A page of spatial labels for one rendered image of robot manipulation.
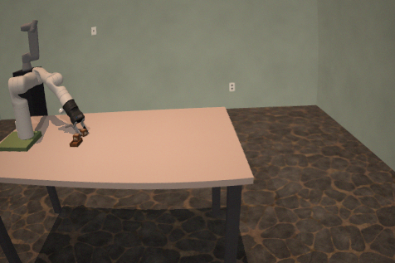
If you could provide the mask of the brown rectangular tray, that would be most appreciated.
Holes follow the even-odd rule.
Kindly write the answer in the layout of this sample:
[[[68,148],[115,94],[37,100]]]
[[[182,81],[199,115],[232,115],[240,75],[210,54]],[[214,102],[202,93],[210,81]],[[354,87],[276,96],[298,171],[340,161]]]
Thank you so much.
[[[82,141],[83,141],[82,138],[80,138],[80,140],[78,142],[74,142],[74,140],[72,140],[70,142],[70,147],[78,147],[81,144]]]

